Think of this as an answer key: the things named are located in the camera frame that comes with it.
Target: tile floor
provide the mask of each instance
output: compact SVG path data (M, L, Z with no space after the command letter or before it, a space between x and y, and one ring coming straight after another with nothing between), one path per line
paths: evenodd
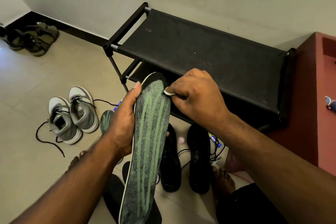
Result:
M120 70L132 60L114 56ZM100 130L85 134L76 145L61 144L65 158L50 144L35 139L36 129L48 118L48 102L54 96L67 97L72 86L80 85L90 91L94 98L118 103L125 90L102 47L61 32L57 42L42 57L34 57L26 50L14 52L0 41L0 216L8 223L38 199L63 173L72 158L88 149ZM111 106L96 102L97 114ZM177 136L187 135L189 124L172 117ZM42 140L55 140L44 125L39 132ZM178 145L178 150L187 144ZM224 166L228 150L222 153L218 166ZM124 162L117 165L114 173L121 176ZM188 152L180 155L181 165L190 159ZM216 223L212 191L205 195L194 193L188 183L188 167L182 171L182 185L175 193L167 193L161 184L156 186L155 200L163 223ZM236 186L248 182L232 175ZM114 223L104 201L101 200L90 223Z

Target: foot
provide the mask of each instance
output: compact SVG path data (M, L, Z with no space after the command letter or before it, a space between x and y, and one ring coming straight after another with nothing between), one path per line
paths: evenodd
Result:
M215 175L215 181L212 184L212 189L217 199L220 199L222 196L229 195L236 190L235 182L223 168L217 170L216 167L212 167L212 171Z
M68 171L70 171L80 160L81 158L83 158L83 156L86 154L86 151L81 151L81 153L79 154L79 157L74 157L73 160L70 162L70 165L68 167Z

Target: fingernail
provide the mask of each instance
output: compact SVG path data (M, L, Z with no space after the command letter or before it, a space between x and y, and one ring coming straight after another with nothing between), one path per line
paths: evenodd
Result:
M135 89L137 86L139 86L140 82L136 82L136 84L134 85L133 89Z

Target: insole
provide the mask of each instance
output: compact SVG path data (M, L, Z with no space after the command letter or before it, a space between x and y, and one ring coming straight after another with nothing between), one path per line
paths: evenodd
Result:
M142 83L135 105L132 160L119 224L143 224L149 216L169 123L170 98L163 94L166 87L166 78L157 72Z

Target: black shoe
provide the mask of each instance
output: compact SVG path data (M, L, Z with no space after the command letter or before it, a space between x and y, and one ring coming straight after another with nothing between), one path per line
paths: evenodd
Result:
M111 174L103 192L103 198L107 209L110 211L115 222L118 223L121 201L123 200L124 184L120 178Z
M181 186L181 164L177 154L176 133L173 126L168 124L169 136L166 137L163 148L159 175L161 184L166 192L175 192Z
M126 180L127 180L127 175L128 175L128 170L129 170L129 164L131 162L128 161L124 164L123 166L123 180L124 182L126 183ZM161 224L162 223L162 217L161 217L161 213L158 209L158 206L155 202L155 199L153 200L153 204L152 204L152 209L150 210L150 213L149 213L149 216L147 218L147 220L145 221L145 224Z
M210 165L210 140L208 132L201 126L193 124L187 135L190 149L189 184L199 194L205 194L210 188L212 169Z

